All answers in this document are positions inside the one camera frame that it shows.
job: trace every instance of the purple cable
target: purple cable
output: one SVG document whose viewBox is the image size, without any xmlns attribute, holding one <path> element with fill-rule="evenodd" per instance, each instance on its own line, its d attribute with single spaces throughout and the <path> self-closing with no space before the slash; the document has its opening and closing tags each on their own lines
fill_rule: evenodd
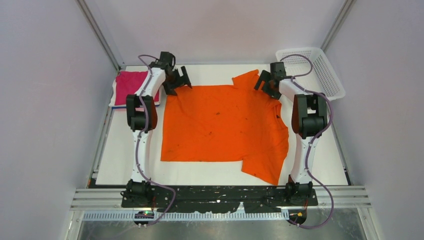
<svg viewBox="0 0 424 240">
<path fill-rule="evenodd" d="M 312 64 L 312 62 L 311 62 L 311 60 L 309 59 L 309 58 L 307 58 L 306 56 L 304 56 L 304 55 L 301 55 L 301 54 L 290 54 L 290 55 L 287 55 L 287 56 L 285 56 L 285 57 L 283 57 L 283 58 L 281 58 L 279 61 L 281 62 L 281 61 L 283 61 L 284 59 L 286 59 L 286 58 L 289 58 L 289 57 L 293 57 L 293 56 L 297 56 L 297 57 L 301 57 L 301 58 L 304 58 L 304 59 L 306 59 L 307 61 L 308 61 L 308 63 L 310 64 L 310 70 L 307 72 L 307 73 L 304 73 L 304 74 L 298 74 L 298 75 L 294 75 L 294 76 L 292 76 L 291 77 L 291 82 L 296 86 L 296 87 L 298 87 L 300 90 L 302 90 L 302 91 L 305 91 L 306 93 L 310 93 L 310 94 L 316 94 L 316 95 L 318 95 L 318 96 L 320 96 L 320 97 L 322 97 L 324 100 L 325 100 L 325 102 L 328 104 L 328 108 L 329 108 L 329 110 L 330 110 L 330 113 L 329 113 L 329 115 L 330 115 L 330 117 L 329 117 L 329 120 L 328 120 L 328 124 L 327 124 L 327 126 L 325 126 L 321 131 L 319 131 L 315 136 L 313 136 L 313 138 L 312 138 L 312 140 L 310 141 L 310 143 L 309 143 L 309 147 L 307 148 L 307 152 L 306 152 L 306 157 L 305 157 L 305 167 L 306 167 L 306 172 L 307 172 L 307 174 L 313 179 L 313 180 L 315 180 L 319 185 L 321 185 L 326 191 L 327 191 L 327 193 L 328 193 L 328 195 L 330 196 L 330 200 L 331 200 L 331 210 L 330 210 L 330 214 L 328 215 L 328 217 L 327 217 L 327 219 L 324 221 L 324 222 L 322 222 L 321 224 L 319 224 L 319 225 L 316 225 L 316 226 L 305 226 L 305 225 L 300 225 L 300 224 L 297 224 L 296 223 L 296 220 L 295 221 L 292 221 L 292 220 L 288 220 L 290 223 L 292 223 L 292 224 L 294 224 L 294 225 L 297 225 L 299 228 L 302 228 L 302 229 L 317 229 L 317 228 L 320 228 L 320 227 L 322 227 L 322 226 L 324 226 L 325 224 L 327 224 L 328 222 L 329 222 L 329 220 L 331 219 L 331 217 L 332 217 L 332 215 L 333 215 L 333 212 L 334 212 L 334 198 L 333 198 L 333 195 L 331 194 L 331 192 L 330 192 L 330 190 L 327 188 L 327 186 L 325 186 L 321 181 L 319 181 L 316 177 L 314 177 L 313 175 L 312 175 L 312 173 L 311 173 L 311 171 L 309 171 L 309 167 L 308 167 L 308 158 L 309 158 L 309 154 L 311 153 L 311 149 L 312 149 L 312 144 L 314 143 L 314 141 L 315 141 L 315 139 L 317 139 L 318 138 L 318 136 L 320 136 L 321 134 L 323 134 L 323 132 L 325 132 L 330 126 L 331 126 L 331 124 L 333 123 L 333 107 L 331 106 L 331 104 L 330 104 L 330 100 L 324 95 L 324 94 L 322 94 L 322 93 L 320 93 L 320 92 L 316 92 L 316 91 L 311 91 L 311 90 L 307 90 L 307 89 L 305 89 L 304 87 L 302 87 L 300 84 L 298 84 L 297 82 L 295 82 L 294 80 L 295 80 L 295 78 L 297 78 L 297 77 L 303 77 L 303 76 L 306 76 L 306 75 L 308 75 L 308 74 L 310 74 L 311 72 L 312 72 L 312 69 L 313 69 L 313 64 Z"/>
<path fill-rule="evenodd" d="M 135 145 L 135 165 L 137 166 L 137 169 L 138 169 L 138 172 L 140 172 L 140 174 L 141 174 L 141 176 L 147 181 L 147 182 L 149 182 L 149 183 L 151 183 L 151 184 L 154 184 L 154 185 L 156 185 L 156 186 L 158 186 L 158 187 L 161 187 L 161 188 L 163 188 L 163 189 L 167 189 L 167 190 L 170 190 L 172 193 L 173 193 L 173 195 L 172 195 L 172 199 L 171 199 L 171 202 L 169 203 L 169 205 L 166 207 L 166 209 L 165 209 L 165 211 L 163 211 L 163 213 L 162 213 L 162 215 L 160 215 L 156 220 L 154 220 L 154 221 L 152 221 L 152 222 L 149 222 L 148 224 L 147 224 L 147 226 L 151 226 L 151 225 L 153 225 L 153 224 L 156 224 L 167 212 L 168 212 L 168 210 L 171 208 L 171 206 L 172 206 L 172 204 L 174 203 L 174 200 L 175 200 L 175 197 L 176 197 L 176 195 L 177 195 L 177 193 L 175 192 L 175 190 L 174 189 L 172 189 L 172 188 L 170 188 L 170 187 L 168 187 L 168 186 L 165 186 L 165 185 L 162 185 L 162 184 L 159 184 L 159 183 L 157 183 L 157 182 L 154 182 L 154 181 L 152 181 L 152 180 L 150 180 L 150 179 L 148 179 L 144 174 L 143 174 L 143 171 L 142 171 L 142 169 L 140 168 L 140 162 L 139 162 L 139 145 L 140 145 L 140 139 L 141 139 L 141 137 L 142 137 L 142 133 L 143 132 L 145 132 L 145 131 L 147 131 L 148 129 L 149 129 L 149 112 L 147 112 L 146 110 L 147 110 L 147 108 L 146 108 L 146 104 L 145 104 L 145 102 L 143 101 L 143 99 L 142 99 L 142 94 L 146 91 L 146 87 L 149 85 L 149 83 L 150 83 L 150 80 L 152 79 L 152 76 L 153 76 L 153 72 L 152 72 L 152 68 L 142 59 L 142 57 L 151 57 L 151 58 L 154 58 L 154 59 L 158 59 L 157 57 L 154 57 L 154 56 L 151 56 L 151 55 L 147 55 L 147 54 L 142 54 L 142 55 L 139 55 L 138 56 L 138 59 L 140 59 L 140 61 L 144 64 L 144 65 L 146 65 L 146 67 L 148 68 L 148 70 L 149 70 L 149 72 L 150 72 L 150 76 L 149 76 L 149 78 L 148 78 L 148 80 L 147 80 L 147 82 L 146 82 L 146 84 L 144 85 L 144 87 L 143 87 L 143 89 L 141 90 L 141 93 L 140 93 L 140 95 L 139 95 L 139 99 L 140 99 L 140 102 L 141 102 L 141 105 L 143 106 L 143 108 L 144 108 L 144 113 L 145 113 L 145 118 L 146 118 L 146 123 L 145 123 L 145 127 L 144 127 L 144 129 L 143 130 L 141 130 L 140 131 L 140 133 L 138 133 L 138 136 L 137 136 L 137 144 Z"/>
</svg>

